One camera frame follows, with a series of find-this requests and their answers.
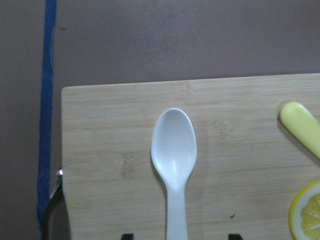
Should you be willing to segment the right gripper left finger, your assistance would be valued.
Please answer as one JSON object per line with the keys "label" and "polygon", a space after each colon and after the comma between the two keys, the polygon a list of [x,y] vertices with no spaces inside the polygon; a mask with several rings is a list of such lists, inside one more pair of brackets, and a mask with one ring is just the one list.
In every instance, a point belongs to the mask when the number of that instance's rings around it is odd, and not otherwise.
{"label": "right gripper left finger", "polygon": [[134,234],[133,233],[124,233],[121,236],[121,240],[134,240]]}

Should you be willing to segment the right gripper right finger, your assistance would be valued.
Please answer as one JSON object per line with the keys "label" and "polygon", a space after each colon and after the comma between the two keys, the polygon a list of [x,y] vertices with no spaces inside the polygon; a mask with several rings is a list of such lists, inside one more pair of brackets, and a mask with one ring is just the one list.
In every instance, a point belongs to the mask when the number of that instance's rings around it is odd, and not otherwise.
{"label": "right gripper right finger", "polygon": [[228,235],[228,240],[243,240],[242,236],[238,233],[230,233]]}

